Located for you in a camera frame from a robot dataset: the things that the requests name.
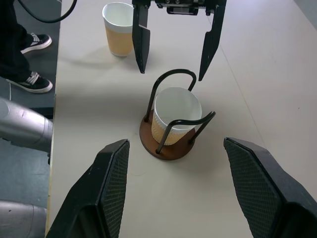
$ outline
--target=white table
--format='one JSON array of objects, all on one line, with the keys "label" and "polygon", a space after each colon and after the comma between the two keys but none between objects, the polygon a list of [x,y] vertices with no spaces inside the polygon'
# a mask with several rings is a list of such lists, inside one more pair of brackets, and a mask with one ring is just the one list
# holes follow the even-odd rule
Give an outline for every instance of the white table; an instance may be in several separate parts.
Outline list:
[{"label": "white table", "polygon": [[[48,227],[96,154],[124,138],[131,148],[121,238],[252,237],[222,145],[226,136],[266,147],[317,199],[317,31],[292,0],[228,1],[221,46],[193,89],[203,114],[217,115],[192,151],[173,162],[143,148],[139,125],[161,74],[199,73],[210,22],[203,12],[167,15],[152,4],[142,75],[133,54],[120,59],[107,48],[101,11],[108,2],[79,0],[61,23]],[[63,12],[70,4],[63,1]],[[160,90],[189,83],[175,75]]]}]

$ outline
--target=black cable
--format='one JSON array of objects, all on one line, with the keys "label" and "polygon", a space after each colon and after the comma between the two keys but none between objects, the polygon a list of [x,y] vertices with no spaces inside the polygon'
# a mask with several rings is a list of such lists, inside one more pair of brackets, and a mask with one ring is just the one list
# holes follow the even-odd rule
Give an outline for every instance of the black cable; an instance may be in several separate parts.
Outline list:
[{"label": "black cable", "polygon": [[35,19],[37,19],[38,21],[41,21],[41,22],[44,22],[44,23],[56,23],[56,22],[59,22],[59,21],[62,21],[64,20],[66,17],[68,17],[72,11],[74,10],[75,6],[76,6],[76,3],[77,3],[77,0],[73,0],[73,3],[72,5],[70,6],[70,9],[61,17],[57,18],[57,19],[53,19],[53,20],[45,20],[45,19],[41,19],[39,17],[37,17],[36,15],[34,15],[30,9],[27,8],[27,6],[22,2],[22,0],[18,0],[18,2],[21,4],[21,6],[32,16],[34,17]]}]

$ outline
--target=shoelace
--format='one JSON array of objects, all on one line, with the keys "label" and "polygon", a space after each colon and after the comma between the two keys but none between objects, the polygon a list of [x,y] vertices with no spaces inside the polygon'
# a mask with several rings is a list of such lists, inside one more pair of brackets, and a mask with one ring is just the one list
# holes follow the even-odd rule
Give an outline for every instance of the shoelace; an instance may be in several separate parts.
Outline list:
[{"label": "shoelace", "polygon": [[38,80],[39,77],[40,77],[40,76],[39,76],[38,73],[32,72],[32,73],[31,73],[31,76],[26,80],[26,82],[29,83],[29,84],[31,84],[31,85],[33,85],[33,84],[36,83],[36,80]]},{"label": "shoelace", "polygon": [[37,35],[35,35],[34,33],[31,33],[31,36],[33,36],[33,41],[35,41],[35,42],[40,41],[40,38]]}]

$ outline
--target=cup rim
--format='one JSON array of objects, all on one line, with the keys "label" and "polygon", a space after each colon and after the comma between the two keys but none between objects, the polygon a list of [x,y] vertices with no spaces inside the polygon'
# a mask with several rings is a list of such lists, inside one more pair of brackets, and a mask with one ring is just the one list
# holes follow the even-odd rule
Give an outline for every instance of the cup rim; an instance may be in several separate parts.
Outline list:
[{"label": "cup rim", "polygon": [[115,1],[115,2],[111,2],[111,3],[107,3],[107,4],[103,7],[103,11],[102,11],[104,20],[106,20],[109,24],[111,24],[111,25],[113,25],[113,26],[118,26],[118,27],[131,27],[131,26],[133,26],[133,22],[132,22],[131,25],[121,26],[121,25],[114,24],[114,23],[112,23],[112,22],[110,22],[110,21],[108,21],[108,20],[106,19],[105,14],[104,14],[104,9],[105,9],[108,5],[118,4],[118,3],[119,3],[119,4],[128,5],[128,6],[132,7],[132,9],[134,9],[134,7],[133,7],[132,5],[130,5],[130,4],[128,4],[128,3],[125,3],[125,2]]},{"label": "cup rim", "polygon": [[[182,87],[167,87],[167,88],[164,88],[162,91],[160,91],[159,93],[161,93],[161,92],[163,92],[164,90],[166,90],[166,89],[168,89],[168,88],[181,88],[181,89],[184,89],[184,90],[187,90],[188,91],[188,89],[185,89],[185,88],[182,88]],[[201,108],[201,112],[202,112],[202,114],[201,114],[201,117],[202,117],[202,115],[203,115],[203,109],[202,109],[202,105],[201,105],[201,103],[200,103],[200,101],[198,100],[198,98],[195,96],[195,94],[193,94],[191,91],[189,91],[196,99],[197,99],[197,101],[199,102],[199,105],[200,105],[200,108]],[[158,115],[158,112],[157,112],[157,108],[156,108],[156,106],[155,106],[155,104],[156,104],[156,101],[157,101],[157,98],[158,98],[158,95],[155,97],[155,100],[154,100],[154,112],[155,112],[155,114],[157,115],[157,117],[160,119],[160,121],[165,125],[165,126],[168,126],[165,122],[163,122],[163,120],[159,117],[159,115]],[[195,127],[195,125],[193,125],[193,126],[190,126],[191,128],[190,129],[178,129],[178,128],[174,128],[174,127],[172,127],[172,129],[173,130],[176,130],[176,131],[183,131],[183,130],[188,130],[188,131],[190,131],[191,129],[193,129],[194,127]]]}]

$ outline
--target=black pants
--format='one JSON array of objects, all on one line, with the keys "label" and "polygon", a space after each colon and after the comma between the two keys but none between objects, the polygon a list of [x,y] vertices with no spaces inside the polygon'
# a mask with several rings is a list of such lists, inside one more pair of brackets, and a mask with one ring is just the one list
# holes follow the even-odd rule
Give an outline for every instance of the black pants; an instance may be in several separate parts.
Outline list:
[{"label": "black pants", "polygon": [[16,20],[14,0],[0,0],[0,76],[12,81],[25,81],[31,74],[21,50],[33,38]]}]

